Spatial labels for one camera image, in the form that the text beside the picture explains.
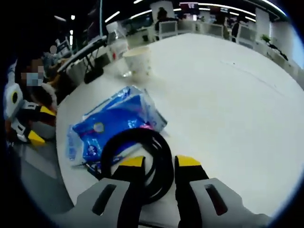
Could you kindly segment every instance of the face mask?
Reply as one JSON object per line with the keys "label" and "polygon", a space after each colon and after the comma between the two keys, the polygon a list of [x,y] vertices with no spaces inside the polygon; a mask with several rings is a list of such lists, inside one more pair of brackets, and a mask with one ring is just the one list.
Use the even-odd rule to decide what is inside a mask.
{"label": "face mask", "polygon": [[41,86],[44,73],[27,73],[27,86]]}

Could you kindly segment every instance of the white robot part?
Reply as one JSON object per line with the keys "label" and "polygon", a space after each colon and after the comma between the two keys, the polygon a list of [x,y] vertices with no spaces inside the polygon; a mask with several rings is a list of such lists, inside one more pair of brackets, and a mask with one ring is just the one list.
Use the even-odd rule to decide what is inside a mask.
{"label": "white robot part", "polygon": [[17,137],[23,141],[23,142],[27,142],[28,140],[26,139],[24,132],[25,132],[25,126],[23,126],[17,118],[15,118],[13,120],[13,122],[11,123],[11,127],[12,129],[14,129],[17,133]]}
{"label": "white robot part", "polygon": [[22,91],[17,83],[13,83],[6,88],[5,102],[5,115],[9,119],[13,119],[18,110],[23,106]]}
{"label": "white robot part", "polygon": [[38,106],[38,104],[36,104],[34,102],[28,102],[27,100],[24,100],[22,108],[35,110],[37,108],[37,106]]}

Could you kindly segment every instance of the potted plant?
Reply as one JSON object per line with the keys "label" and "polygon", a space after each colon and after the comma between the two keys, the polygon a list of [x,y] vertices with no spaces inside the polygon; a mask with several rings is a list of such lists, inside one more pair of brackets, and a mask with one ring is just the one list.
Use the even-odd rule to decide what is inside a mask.
{"label": "potted plant", "polygon": [[265,41],[267,44],[269,44],[270,42],[270,38],[269,36],[267,36],[266,34],[261,35],[261,40]]}

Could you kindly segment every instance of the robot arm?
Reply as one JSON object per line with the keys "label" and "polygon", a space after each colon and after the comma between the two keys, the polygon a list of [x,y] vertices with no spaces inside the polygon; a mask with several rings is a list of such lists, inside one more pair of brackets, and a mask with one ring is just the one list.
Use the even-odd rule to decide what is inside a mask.
{"label": "robot arm", "polygon": [[5,92],[5,116],[11,121],[11,127],[16,131],[22,142],[42,145],[44,139],[31,130],[29,121],[50,121],[55,114],[45,106],[23,100],[22,91],[18,84],[7,87]]}
{"label": "robot arm", "polygon": [[220,180],[209,179],[191,157],[175,157],[175,183],[179,228],[261,228],[270,222],[270,217],[245,208],[242,198]]}

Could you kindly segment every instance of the ceiling light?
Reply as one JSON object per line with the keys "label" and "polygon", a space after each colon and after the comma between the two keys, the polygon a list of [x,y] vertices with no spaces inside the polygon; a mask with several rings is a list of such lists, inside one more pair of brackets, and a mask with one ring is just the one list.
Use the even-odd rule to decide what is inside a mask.
{"label": "ceiling light", "polygon": [[246,19],[250,20],[250,21],[253,21],[253,22],[256,22],[256,20],[252,19],[252,18],[249,18],[249,17],[245,17]]}
{"label": "ceiling light", "polygon": [[210,11],[210,9],[209,9],[209,8],[199,8],[199,10]]}
{"label": "ceiling light", "polygon": [[271,3],[271,2],[269,2],[269,1],[267,1],[267,0],[261,0],[261,1],[267,3],[268,5],[270,5],[270,6],[272,6],[273,8],[275,8],[277,11],[279,11],[279,12],[283,13],[285,16],[287,16],[287,15],[283,12],[283,10],[281,10],[280,8],[278,8],[275,4],[273,4],[273,3]]}
{"label": "ceiling light", "polygon": [[254,13],[251,13],[251,12],[248,12],[246,10],[243,10],[243,9],[238,9],[238,8],[235,8],[235,7],[231,7],[231,6],[224,6],[224,5],[218,5],[218,4],[212,4],[212,3],[199,3],[199,5],[201,6],[216,6],[216,7],[224,7],[224,8],[228,8],[228,9],[232,9],[232,10],[237,10],[237,11],[240,11],[240,12],[243,12],[243,13],[247,13],[251,16],[256,16]]}
{"label": "ceiling light", "polygon": [[180,2],[180,5],[183,5],[183,4],[198,4],[198,2]]}
{"label": "ceiling light", "polygon": [[138,2],[141,2],[143,0],[136,0],[135,2],[133,2],[134,4],[138,3]]}
{"label": "ceiling light", "polygon": [[229,13],[232,14],[232,15],[236,15],[236,16],[239,15],[238,13],[234,13],[234,12],[229,12]]}
{"label": "ceiling light", "polygon": [[109,16],[104,22],[107,23],[109,20],[111,20],[113,17],[117,16],[118,14],[120,14],[120,11],[117,11],[115,14],[113,14],[112,16]]}
{"label": "ceiling light", "polygon": [[54,17],[55,17],[57,20],[60,20],[60,21],[64,21],[64,22],[66,22],[66,21],[67,21],[66,19],[61,18],[61,17],[58,17],[58,16],[56,16],[56,15],[54,15]]}
{"label": "ceiling light", "polygon": [[70,36],[70,46],[73,45],[73,36]]}
{"label": "ceiling light", "polygon": [[142,13],[135,14],[132,17],[130,17],[130,19],[136,18],[136,17],[141,16],[141,15],[146,14],[146,13],[151,13],[151,12],[152,12],[152,9],[147,10],[147,11],[142,12]]}

